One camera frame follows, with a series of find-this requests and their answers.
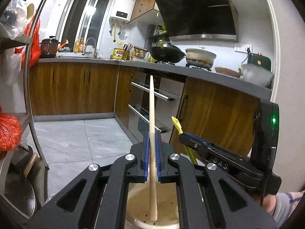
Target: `baseboard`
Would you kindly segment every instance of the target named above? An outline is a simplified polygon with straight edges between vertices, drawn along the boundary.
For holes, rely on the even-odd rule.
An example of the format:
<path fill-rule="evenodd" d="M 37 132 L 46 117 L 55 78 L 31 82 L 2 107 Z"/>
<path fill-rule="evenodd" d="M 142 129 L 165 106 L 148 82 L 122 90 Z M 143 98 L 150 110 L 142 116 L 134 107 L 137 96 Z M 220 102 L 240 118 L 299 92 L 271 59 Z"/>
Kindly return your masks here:
<path fill-rule="evenodd" d="M 34 121 L 81 121 L 114 118 L 114 113 L 35 115 Z"/>
<path fill-rule="evenodd" d="M 120 125 L 121 129 L 123 130 L 123 132 L 126 134 L 126 136 L 129 138 L 129 140 L 133 143 L 133 144 L 137 144 L 139 143 L 139 141 L 135 138 L 135 136 L 124 126 L 124 124 L 122 123 L 122 121 L 118 118 L 118 116 L 116 116 L 116 114 L 114 114 L 114 118 L 117 121 L 117 123 Z"/>

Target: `black pan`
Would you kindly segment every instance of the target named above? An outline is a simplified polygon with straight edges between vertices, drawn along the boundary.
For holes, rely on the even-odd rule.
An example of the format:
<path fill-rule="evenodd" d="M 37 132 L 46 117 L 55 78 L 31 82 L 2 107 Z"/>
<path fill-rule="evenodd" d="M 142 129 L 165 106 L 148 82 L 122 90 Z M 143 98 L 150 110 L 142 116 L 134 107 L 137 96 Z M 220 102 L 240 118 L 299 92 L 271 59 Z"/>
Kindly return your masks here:
<path fill-rule="evenodd" d="M 171 43 L 161 43 L 160 45 L 152 46 L 149 50 L 137 46 L 134 48 L 141 51 L 149 51 L 151 56 L 157 61 L 172 62 L 174 64 L 180 62 L 186 56 L 184 52 Z"/>

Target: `wall socket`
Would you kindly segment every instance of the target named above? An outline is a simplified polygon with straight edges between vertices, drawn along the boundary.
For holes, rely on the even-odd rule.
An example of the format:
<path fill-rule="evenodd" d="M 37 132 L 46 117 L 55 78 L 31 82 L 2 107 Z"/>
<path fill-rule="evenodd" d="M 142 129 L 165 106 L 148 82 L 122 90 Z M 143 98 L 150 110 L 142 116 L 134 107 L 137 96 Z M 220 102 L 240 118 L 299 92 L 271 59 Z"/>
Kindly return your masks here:
<path fill-rule="evenodd" d="M 234 49 L 236 52 L 248 53 L 247 48 L 250 48 L 250 51 L 252 52 L 252 45 L 236 42 Z"/>

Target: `oven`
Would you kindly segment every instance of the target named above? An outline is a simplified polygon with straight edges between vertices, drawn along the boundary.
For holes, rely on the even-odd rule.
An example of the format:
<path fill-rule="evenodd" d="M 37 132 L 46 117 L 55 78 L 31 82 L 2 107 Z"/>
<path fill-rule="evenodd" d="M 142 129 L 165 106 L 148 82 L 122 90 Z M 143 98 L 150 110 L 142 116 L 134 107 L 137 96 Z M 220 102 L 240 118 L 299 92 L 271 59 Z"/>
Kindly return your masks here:
<path fill-rule="evenodd" d="M 138 141 L 143 141 L 149 130 L 150 75 L 136 72 L 129 107 L 128 129 Z M 153 76 L 155 88 L 155 128 L 161 132 L 163 142 L 169 142 L 173 130 L 171 116 L 176 116 L 184 83 Z"/>

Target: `water heater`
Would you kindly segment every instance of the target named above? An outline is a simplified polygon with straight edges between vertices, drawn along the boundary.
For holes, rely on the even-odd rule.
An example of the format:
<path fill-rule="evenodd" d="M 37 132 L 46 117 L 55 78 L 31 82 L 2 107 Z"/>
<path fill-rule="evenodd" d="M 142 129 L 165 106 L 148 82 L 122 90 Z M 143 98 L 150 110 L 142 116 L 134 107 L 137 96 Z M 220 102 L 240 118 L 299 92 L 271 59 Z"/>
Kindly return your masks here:
<path fill-rule="evenodd" d="M 118 22 L 130 22 L 134 6 L 135 0 L 115 0 L 110 19 L 118 20 Z"/>

